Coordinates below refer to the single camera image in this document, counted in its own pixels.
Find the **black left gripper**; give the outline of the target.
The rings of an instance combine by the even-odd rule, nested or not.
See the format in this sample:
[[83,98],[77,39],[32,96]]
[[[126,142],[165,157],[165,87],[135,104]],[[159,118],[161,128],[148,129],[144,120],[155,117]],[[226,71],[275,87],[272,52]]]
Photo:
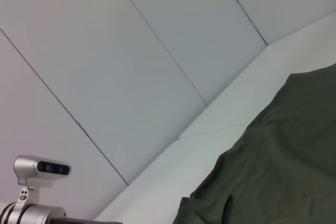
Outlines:
[[94,221],[75,218],[51,218],[50,224],[122,224],[122,222],[115,221]]

